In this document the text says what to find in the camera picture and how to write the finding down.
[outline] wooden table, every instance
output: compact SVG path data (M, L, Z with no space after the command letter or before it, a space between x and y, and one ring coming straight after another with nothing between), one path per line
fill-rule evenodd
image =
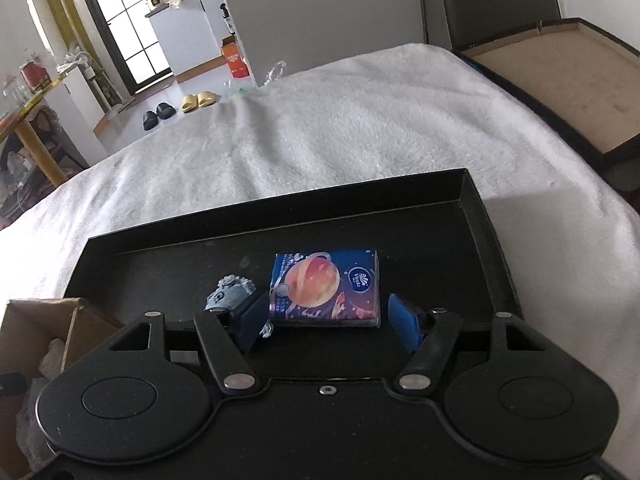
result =
M24 147L27 149L33 161L42 170L42 173L50 180L55 186L59 187L64 184L68 178L65 173L53 160L49 151L44 147L44 144L38 138L38 135L29 124L27 120L28 115L33 109L40 104L44 99L44 96L53 88L58 86L64 78L66 73L61 74L57 79L53 80L45 88L36 92L29 101L22 106L19 110L16 110L9 116L0 121L0 142L9 135L11 132L15 132Z

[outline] black slipper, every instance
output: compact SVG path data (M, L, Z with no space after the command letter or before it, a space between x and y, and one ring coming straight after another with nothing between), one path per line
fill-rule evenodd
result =
M145 112L145 116L142 119L142 125L144 126L145 131L148 132L150 129L158 126L158 116L151 110Z
M156 108L156 114L158 114L158 117L161 119L168 119L175 115L175 108L168 103L160 103L158 108Z

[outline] metal screw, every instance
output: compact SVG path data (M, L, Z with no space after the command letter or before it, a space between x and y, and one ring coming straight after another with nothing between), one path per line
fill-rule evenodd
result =
M407 374L398 381L403 390L425 390L431 384L431 379L422 374Z
M254 386L255 377L249 374L231 374L223 382L230 390L247 390Z
M318 391L320 392L320 395L335 395L338 393L338 388L328 384L327 386L320 386Z

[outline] glass door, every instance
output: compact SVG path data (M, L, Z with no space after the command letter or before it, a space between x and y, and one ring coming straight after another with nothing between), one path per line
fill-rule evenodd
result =
M171 73L145 15L145 0L86 0L100 36L127 89L134 94Z

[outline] pink planet illustration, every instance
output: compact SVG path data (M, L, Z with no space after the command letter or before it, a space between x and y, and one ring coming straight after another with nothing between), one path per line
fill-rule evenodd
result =
M287 296L305 308L326 303L340 285L340 272L328 253L313 253L291 267L285 277Z

